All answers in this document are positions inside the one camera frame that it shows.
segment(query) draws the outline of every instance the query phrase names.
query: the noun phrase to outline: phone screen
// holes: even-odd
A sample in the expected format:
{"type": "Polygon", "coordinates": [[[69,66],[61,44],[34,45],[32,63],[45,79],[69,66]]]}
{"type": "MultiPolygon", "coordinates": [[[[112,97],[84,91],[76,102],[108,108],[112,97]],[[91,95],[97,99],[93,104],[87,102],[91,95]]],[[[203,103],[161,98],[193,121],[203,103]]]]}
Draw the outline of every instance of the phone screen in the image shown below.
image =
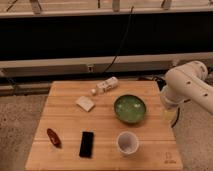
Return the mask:
{"type": "Polygon", "coordinates": [[[93,148],[93,132],[83,132],[81,139],[81,148],[80,148],[80,157],[92,157],[92,148],[93,148]]]}

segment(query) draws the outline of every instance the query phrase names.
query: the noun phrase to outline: white bottle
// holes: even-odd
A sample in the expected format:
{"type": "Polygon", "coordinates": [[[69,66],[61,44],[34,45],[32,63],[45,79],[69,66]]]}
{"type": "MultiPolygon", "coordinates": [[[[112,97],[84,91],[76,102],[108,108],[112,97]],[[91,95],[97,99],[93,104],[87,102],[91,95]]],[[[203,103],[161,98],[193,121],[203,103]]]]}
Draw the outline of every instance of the white bottle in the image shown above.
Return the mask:
{"type": "Polygon", "coordinates": [[[91,93],[93,95],[101,94],[117,86],[118,86],[118,79],[116,77],[111,77],[103,82],[98,83],[96,87],[91,90],[91,93]]]}

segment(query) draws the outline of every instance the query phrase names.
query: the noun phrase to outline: paper cup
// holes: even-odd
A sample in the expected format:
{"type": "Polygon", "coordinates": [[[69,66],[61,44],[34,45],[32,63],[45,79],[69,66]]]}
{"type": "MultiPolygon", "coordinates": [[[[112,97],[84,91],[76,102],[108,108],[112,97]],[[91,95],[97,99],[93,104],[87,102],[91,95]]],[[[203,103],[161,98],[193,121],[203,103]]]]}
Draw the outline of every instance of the paper cup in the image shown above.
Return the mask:
{"type": "Polygon", "coordinates": [[[139,147],[138,137],[132,132],[121,132],[117,137],[117,147],[123,155],[133,154],[139,147]]]}

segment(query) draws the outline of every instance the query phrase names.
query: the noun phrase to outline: black wall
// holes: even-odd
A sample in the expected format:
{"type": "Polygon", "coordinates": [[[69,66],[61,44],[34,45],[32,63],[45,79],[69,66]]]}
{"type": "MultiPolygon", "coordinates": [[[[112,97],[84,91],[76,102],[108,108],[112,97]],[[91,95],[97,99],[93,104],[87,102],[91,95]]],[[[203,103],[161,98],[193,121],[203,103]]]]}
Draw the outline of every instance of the black wall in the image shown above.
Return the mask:
{"type": "MultiPolygon", "coordinates": [[[[0,60],[115,55],[128,15],[0,19],[0,60]]],[[[213,12],[137,14],[121,55],[213,51],[213,12]]]]}

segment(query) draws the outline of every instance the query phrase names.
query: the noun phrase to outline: bottle cap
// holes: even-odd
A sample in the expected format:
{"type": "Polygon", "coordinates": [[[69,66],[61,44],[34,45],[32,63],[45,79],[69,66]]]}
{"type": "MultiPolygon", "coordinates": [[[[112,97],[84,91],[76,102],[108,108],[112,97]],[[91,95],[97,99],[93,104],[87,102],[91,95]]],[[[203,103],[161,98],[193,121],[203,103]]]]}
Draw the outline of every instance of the bottle cap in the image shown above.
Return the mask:
{"type": "Polygon", "coordinates": [[[91,93],[92,93],[92,95],[96,95],[97,94],[97,91],[96,91],[96,89],[91,89],[91,93]]]}

